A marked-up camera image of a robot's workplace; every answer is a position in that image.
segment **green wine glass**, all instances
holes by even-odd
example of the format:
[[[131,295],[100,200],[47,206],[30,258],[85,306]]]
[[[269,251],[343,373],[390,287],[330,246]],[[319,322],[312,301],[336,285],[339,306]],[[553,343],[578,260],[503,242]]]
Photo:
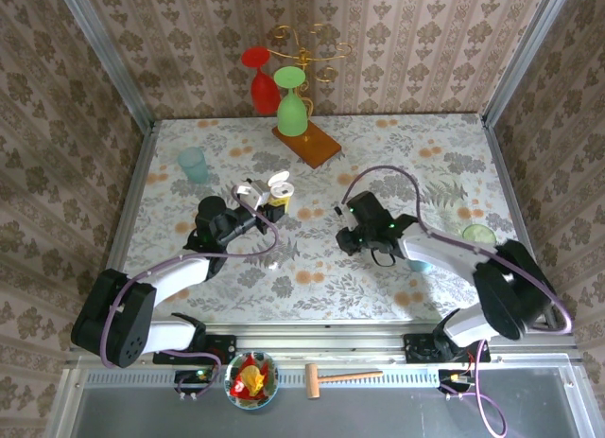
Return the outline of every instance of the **green wine glass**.
[[[282,88],[287,88],[287,95],[277,109],[277,129],[288,137],[303,134],[309,118],[304,102],[294,93],[294,88],[306,80],[304,71],[296,66],[282,67],[273,75],[273,79]]]

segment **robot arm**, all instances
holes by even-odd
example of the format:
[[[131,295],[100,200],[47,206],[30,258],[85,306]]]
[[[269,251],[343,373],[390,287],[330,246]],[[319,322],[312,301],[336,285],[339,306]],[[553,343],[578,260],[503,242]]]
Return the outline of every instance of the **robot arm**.
[[[348,255],[370,249],[372,255],[388,254],[393,261],[396,257],[423,261],[453,272],[475,286],[479,304],[454,310],[434,330],[431,342],[434,348],[428,353],[432,351],[438,355],[437,359],[455,359],[472,343],[488,341],[496,335],[517,341],[550,305],[550,300],[526,279],[486,255],[505,258],[554,291],[518,241],[509,240],[496,246],[474,243],[477,250],[469,252],[461,247],[468,241],[433,228],[425,231],[413,216],[394,219],[371,192],[353,197],[347,201],[347,207],[350,228],[338,232],[337,242]],[[439,236],[447,237],[451,243],[443,242]]]
[[[263,182],[249,180],[237,188],[237,194],[248,208],[270,222],[276,222],[285,213],[284,204],[273,205],[269,202],[270,188]],[[207,197],[199,204],[196,229],[177,256],[225,254],[229,242],[253,227],[263,234],[268,229],[246,206],[229,209],[220,197]],[[153,309],[169,296],[217,275],[225,261],[224,256],[186,257],[163,269],[162,264],[158,265],[147,276],[145,283],[133,283],[122,298],[109,327],[106,345],[108,361],[119,367],[128,367],[144,353],[164,350],[207,352],[211,347],[210,342],[219,342],[220,336],[207,336],[205,325],[191,317],[173,314],[152,320],[152,315]],[[115,270],[105,270],[96,278],[74,324],[71,335],[74,344],[100,355],[103,327],[110,307],[128,281],[124,273]],[[227,336],[224,340],[229,343],[225,346],[233,348],[234,339],[234,336]]]

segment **hammer handle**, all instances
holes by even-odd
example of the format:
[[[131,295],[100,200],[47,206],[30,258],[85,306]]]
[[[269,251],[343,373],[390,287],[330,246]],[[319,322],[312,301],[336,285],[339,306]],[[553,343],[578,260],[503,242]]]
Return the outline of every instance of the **hammer handle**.
[[[320,383],[328,383],[331,381],[347,381],[349,379],[361,379],[361,378],[375,378],[381,377],[382,371],[379,372],[364,372],[362,374],[349,374],[349,375],[330,375],[328,377],[319,377]]]

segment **gray floor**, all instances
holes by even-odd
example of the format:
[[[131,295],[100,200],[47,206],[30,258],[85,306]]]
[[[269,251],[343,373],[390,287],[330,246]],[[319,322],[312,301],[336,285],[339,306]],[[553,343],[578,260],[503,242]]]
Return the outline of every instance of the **gray floor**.
[[[502,408],[509,437],[577,437],[554,369],[491,370],[483,391]],[[500,430],[491,415],[493,426]],[[473,398],[445,401],[433,389],[283,388],[257,412],[233,406],[221,389],[182,402],[166,388],[85,389],[73,437],[448,437],[489,436]]]

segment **cable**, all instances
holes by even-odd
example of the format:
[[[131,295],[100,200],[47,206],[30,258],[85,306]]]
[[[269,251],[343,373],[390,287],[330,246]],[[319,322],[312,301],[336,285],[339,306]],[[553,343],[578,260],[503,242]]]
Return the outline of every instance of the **cable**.
[[[466,352],[467,356],[469,357],[469,365],[466,368],[466,370],[464,372],[461,373],[461,375],[466,375],[469,372],[471,372],[471,367],[473,367],[473,362],[475,362],[475,357],[471,354],[470,351]]]
[[[457,395],[460,399],[462,399],[463,397],[467,397],[469,395],[474,395],[476,397],[476,405],[479,408],[479,414],[481,415],[481,420],[483,421],[483,424],[485,425],[485,428],[488,430],[488,432],[490,433],[490,435],[493,438],[505,438],[507,436],[508,433],[508,425],[507,425],[507,421],[506,418],[504,417],[504,413],[502,413],[502,410],[500,409],[500,407],[498,406],[497,403],[495,403],[494,400],[492,400],[491,398],[487,397],[485,394],[482,394],[479,388],[479,360],[481,359],[481,353],[483,352],[483,347],[485,346],[485,341],[480,341],[479,345],[476,349],[476,360],[475,360],[475,391],[473,393],[459,393],[456,390],[450,388],[449,386],[447,386],[446,384],[441,384],[440,387],[442,389],[444,389],[445,391],[447,391],[448,393],[452,394],[452,395]],[[501,432],[497,432],[495,431],[492,426],[490,425],[487,416],[485,415],[485,411],[483,410],[483,403],[482,400],[485,400],[486,402],[488,402],[490,405],[493,406],[493,408],[498,412],[498,414],[500,415],[500,420],[502,421],[502,431]]]
[[[508,270],[525,278],[530,284],[532,284],[535,288],[537,288],[539,291],[541,291],[555,305],[555,307],[559,310],[559,312],[561,313],[561,315],[563,317],[563,320],[564,320],[563,327],[560,329],[546,329],[543,327],[534,326],[533,327],[534,330],[548,333],[548,334],[555,334],[555,335],[569,334],[571,332],[572,323],[571,323],[571,316],[569,315],[569,312],[565,309],[565,306],[563,305],[562,301],[543,282],[541,282],[540,280],[535,278],[529,272],[522,270],[518,266],[510,263],[508,260],[504,259],[503,257],[501,257],[497,254],[492,254],[491,252],[488,252],[485,249],[475,246],[474,244],[457,241],[450,237],[443,237],[441,235],[431,232],[430,229],[428,228],[428,226],[424,223],[422,216],[421,216],[421,211],[420,211],[421,198],[420,198],[420,188],[418,187],[418,183],[416,182],[416,180],[414,179],[414,177],[412,175],[407,173],[402,168],[399,168],[397,166],[372,166],[370,168],[367,168],[366,170],[359,173],[359,175],[349,185],[349,188],[347,189],[346,193],[344,194],[344,198],[342,199],[342,204],[344,204],[347,201],[347,198],[349,197],[351,190],[363,176],[370,173],[371,171],[379,170],[379,169],[397,171],[397,172],[403,174],[404,176],[406,176],[406,178],[408,178],[410,180],[410,182],[414,186],[414,191],[416,192],[416,217],[418,219],[418,224],[428,235],[430,235],[431,237],[433,237],[439,241],[451,244],[453,246],[461,247],[462,249],[466,249],[467,251],[477,252],[479,254],[487,256],[488,258],[491,258],[492,260],[496,261],[497,263],[504,266]]]
[[[208,384],[206,384],[206,386],[204,386],[203,388],[201,388],[199,391],[197,391],[195,393],[196,397],[206,394],[208,389],[215,383],[216,379],[218,378],[218,374],[220,374],[220,369],[222,368],[220,358],[217,357],[216,355],[213,355],[212,353],[183,353],[182,351],[173,351],[173,350],[164,350],[162,353],[164,353],[168,356],[176,356],[179,358],[210,358],[210,359],[213,359],[214,362],[216,362],[216,365],[213,368],[212,378],[210,378],[210,381],[208,381]],[[177,393],[178,394],[182,393],[181,387],[182,387],[182,382],[185,378],[186,377],[182,377],[179,380],[179,382],[177,383]]]
[[[208,253],[208,254],[188,254],[188,255],[180,255],[180,256],[175,256],[174,258],[170,258],[167,259],[161,263],[158,263],[157,265],[149,268],[146,271],[140,272],[137,275],[135,275],[134,277],[132,277],[125,285],[124,287],[122,287],[122,289],[117,293],[117,296],[115,296],[115,299],[113,300],[112,305],[110,306],[110,311],[107,315],[107,319],[105,320],[105,325],[103,326],[103,332],[101,333],[101,342],[99,345],[99,354],[101,357],[101,362],[103,362],[103,365],[107,368],[113,368],[115,367],[115,365],[113,365],[111,362],[108,361],[107,359],[107,339],[109,337],[110,334],[110,327],[112,327],[112,322],[113,322],[113,318],[115,317],[115,312],[117,311],[117,309],[119,308],[120,304],[122,303],[122,299],[124,298],[124,296],[126,295],[126,293],[129,291],[129,289],[139,280],[141,279],[145,279],[146,277],[151,276],[153,273],[163,270],[165,268],[168,268],[170,266],[176,265],[178,263],[181,263],[184,260],[191,260],[191,259],[198,259],[198,258],[206,258],[206,257],[217,257],[217,258],[246,258],[249,256],[261,256],[261,255],[265,255],[268,254],[269,252],[271,252],[273,249],[275,249],[275,247],[277,246],[279,240],[280,240],[280,236],[277,230],[277,227],[273,224],[273,222],[271,222],[269,219],[267,219],[265,216],[263,216],[261,213],[256,212],[254,209],[252,209],[250,206],[248,206],[246,203],[242,202],[241,200],[239,200],[237,198],[237,194],[235,193],[235,191],[237,190],[237,186],[235,185],[234,187],[232,187],[231,189],[231,195],[233,197],[233,199],[235,201],[237,201],[237,203],[240,206],[243,206],[246,210],[248,210],[253,216],[259,218],[263,223],[266,224],[266,226],[268,228],[271,229],[271,231],[273,232],[273,234],[275,235],[275,240],[273,241],[273,243],[264,251],[261,252],[256,252],[253,254],[212,254],[212,253]],[[194,357],[197,353],[180,353],[178,355],[173,355],[173,356],[184,356],[184,357]],[[213,355],[210,354],[206,354],[203,353],[201,354],[206,358],[211,358]]]

